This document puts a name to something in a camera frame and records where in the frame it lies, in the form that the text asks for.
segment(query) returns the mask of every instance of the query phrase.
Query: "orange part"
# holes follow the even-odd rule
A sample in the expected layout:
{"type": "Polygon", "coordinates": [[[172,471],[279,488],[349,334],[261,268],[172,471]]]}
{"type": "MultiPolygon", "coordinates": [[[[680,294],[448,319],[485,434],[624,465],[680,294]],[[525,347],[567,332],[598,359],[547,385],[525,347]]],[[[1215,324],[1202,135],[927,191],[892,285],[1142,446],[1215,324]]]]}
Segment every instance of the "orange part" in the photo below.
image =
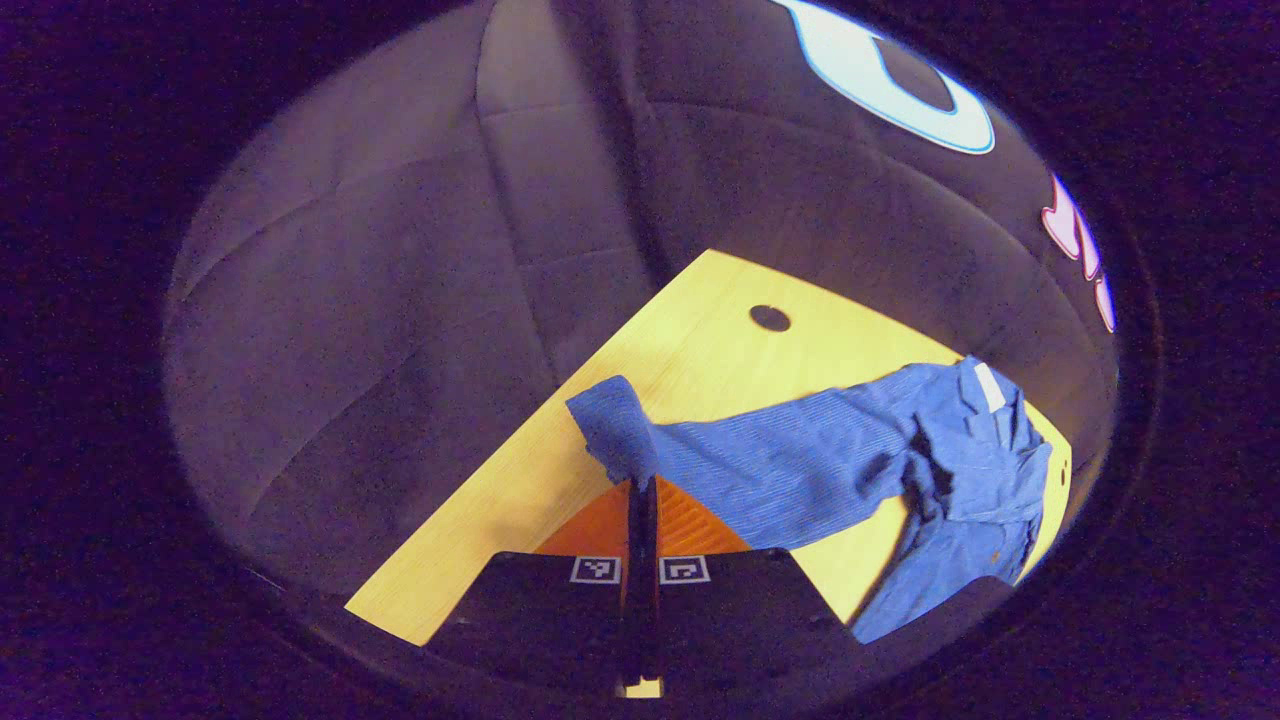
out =
{"type": "MultiPolygon", "coordinates": [[[[658,555],[714,555],[751,550],[723,520],[691,495],[658,478],[658,555]]],[[[627,556],[627,493],[622,482],[570,518],[536,552],[543,555],[627,556]]]]}
{"type": "Polygon", "coordinates": [[[570,518],[538,546],[540,555],[627,556],[627,493],[631,480],[621,482],[570,518]]]}

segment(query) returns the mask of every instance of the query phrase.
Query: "table hole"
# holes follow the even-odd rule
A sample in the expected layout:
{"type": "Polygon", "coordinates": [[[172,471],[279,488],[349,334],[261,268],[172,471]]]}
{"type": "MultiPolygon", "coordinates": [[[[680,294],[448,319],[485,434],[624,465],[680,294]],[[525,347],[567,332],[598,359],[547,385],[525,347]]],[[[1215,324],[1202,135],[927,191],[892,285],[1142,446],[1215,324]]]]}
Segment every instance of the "table hole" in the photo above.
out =
{"type": "Polygon", "coordinates": [[[791,318],[787,318],[787,314],[782,310],[769,305],[751,307],[751,319],[755,320],[756,325],[776,333],[781,333],[791,327],[791,318]]]}

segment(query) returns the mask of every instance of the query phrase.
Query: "wooden table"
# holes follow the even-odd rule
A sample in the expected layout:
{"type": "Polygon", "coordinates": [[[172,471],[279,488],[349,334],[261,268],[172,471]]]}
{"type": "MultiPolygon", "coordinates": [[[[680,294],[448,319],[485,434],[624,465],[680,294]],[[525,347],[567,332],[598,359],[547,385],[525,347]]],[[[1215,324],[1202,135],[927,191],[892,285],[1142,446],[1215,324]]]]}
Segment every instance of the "wooden table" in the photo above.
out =
{"type": "MultiPolygon", "coordinates": [[[[625,375],[654,423],[719,420],[831,387],[882,378],[910,363],[961,355],[868,307],[790,275],[707,251],[654,296],[444,502],[347,602],[364,620],[425,644],[499,551],[532,552],[612,487],[586,454],[564,401],[625,375]],[[749,310],[781,309],[785,332],[749,310]]],[[[1044,519],[1023,577],[1057,537],[1070,491],[1071,448],[1030,402],[1052,443],[1044,519]]],[[[906,520],[900,497],[864,523],[794,551],[841,618],[888,564],[906,520]]]]}

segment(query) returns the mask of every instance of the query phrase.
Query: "blue shirt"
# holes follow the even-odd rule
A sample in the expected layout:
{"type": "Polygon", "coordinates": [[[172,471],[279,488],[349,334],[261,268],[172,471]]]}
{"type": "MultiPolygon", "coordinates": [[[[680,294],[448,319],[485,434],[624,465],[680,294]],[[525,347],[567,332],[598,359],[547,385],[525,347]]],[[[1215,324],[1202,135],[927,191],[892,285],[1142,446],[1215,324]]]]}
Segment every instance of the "blue shirt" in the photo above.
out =
{"type": "Polygon", "coordinates": [[[854,624],[861,642],[979,577],[1011,583],[1039,532],[1052,448],[1021,391],[973,356],[713,423],[652,424],[622,377],[568,407],[612,480],[659,474],[753,547],[809,544],[905,495],[902,541],[854,624]]]}

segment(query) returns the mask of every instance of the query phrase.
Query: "dark background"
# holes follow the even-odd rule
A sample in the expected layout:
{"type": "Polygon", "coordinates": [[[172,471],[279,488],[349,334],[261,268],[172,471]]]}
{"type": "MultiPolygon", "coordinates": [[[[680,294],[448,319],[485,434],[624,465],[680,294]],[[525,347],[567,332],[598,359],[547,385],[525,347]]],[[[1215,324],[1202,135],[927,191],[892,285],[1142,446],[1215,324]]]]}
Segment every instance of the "dark background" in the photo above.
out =
{"type": "MultiPolygon", "coordinates": [[[[439,9],[3,10],[0,578],[17,573],[0,585],[0,717],[403,715],[242,602],[182,495],[152,343],[173,238],[218,168],[316,78],[439,9]]],[[[1106,188],[1149,266],[1167,361],[1146,479],[1092,562],[896,712],[1280,715],[1274,15],[1135,0],[851,9],[997,105],[1034,110],[1068,184],[1106,188]]]]}

